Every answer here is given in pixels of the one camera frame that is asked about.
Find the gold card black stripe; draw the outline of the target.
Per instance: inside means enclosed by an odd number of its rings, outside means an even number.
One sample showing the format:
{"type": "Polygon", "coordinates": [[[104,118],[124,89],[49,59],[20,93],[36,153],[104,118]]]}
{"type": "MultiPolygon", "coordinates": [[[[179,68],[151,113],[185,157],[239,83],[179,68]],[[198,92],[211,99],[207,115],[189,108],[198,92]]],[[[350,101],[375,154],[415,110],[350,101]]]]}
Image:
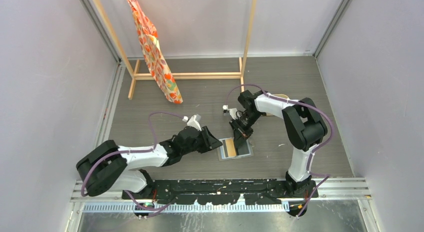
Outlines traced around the gold card black stripe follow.
{"type": "Polygon", "coordinates": [[[223,140],[223,148],[222,148],[222,158],[234,158],[237,156],[237,151],[234,145],[233,138],[226,138],[223,140]]]}

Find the grey card holder wallet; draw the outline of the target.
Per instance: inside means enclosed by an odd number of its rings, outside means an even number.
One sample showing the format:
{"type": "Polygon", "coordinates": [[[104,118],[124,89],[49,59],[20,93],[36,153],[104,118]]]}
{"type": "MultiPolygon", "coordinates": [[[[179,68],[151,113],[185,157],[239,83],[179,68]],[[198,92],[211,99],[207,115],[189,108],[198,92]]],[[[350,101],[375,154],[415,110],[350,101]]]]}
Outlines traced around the grey card holder wallet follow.
{"type": "Polygon", "coordinates": [[[245,141],[239,148],[236,148],[233,138],[222,138],[219,141],[222,143],[217,149],[219,161],[241,159],[254,155],[253,147],[249,140],[245,141]]]}

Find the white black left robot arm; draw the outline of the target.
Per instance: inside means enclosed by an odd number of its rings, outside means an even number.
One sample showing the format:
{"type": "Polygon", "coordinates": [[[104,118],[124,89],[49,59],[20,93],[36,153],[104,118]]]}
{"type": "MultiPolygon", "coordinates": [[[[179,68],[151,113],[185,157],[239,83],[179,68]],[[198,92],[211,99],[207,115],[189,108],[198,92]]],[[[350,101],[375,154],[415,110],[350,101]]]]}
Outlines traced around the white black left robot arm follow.
{"type": "Polygon", "coordinates": [[[202,154],[220,146],[222,142],[206,126],[186,126],[171,138],[148,147],[125,147],[114,140],[104,141],[75,166],[83,181],[81,195],[96,197],[121,190],[148,199],[154,189],[145,167],[171,166],[189,153],[202,154]]]}

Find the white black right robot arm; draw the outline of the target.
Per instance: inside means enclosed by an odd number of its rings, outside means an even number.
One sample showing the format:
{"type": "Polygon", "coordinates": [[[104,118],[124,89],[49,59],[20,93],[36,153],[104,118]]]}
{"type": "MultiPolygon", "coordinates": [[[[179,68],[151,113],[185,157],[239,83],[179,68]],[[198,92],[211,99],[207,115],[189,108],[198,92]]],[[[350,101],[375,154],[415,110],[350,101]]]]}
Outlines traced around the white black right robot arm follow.
{"type": "Polygon", "coordinates": [[[229,108],[226,104],[222,107],[223,112],[231,116],[229,124],[234,147],[239,149],[248,142],[254,132],[252,126],[261,116],[270,114],[283,119],[288,139],[293,145],[284,188],[291,197],[311,194],[311,163],[315,150],[328,132],[322,113],[316,109],[314,102],[310,98],[291,100],[269,92],[251,93],[248,90],[242,92],[237,100],[243,111],[229,108]]]}

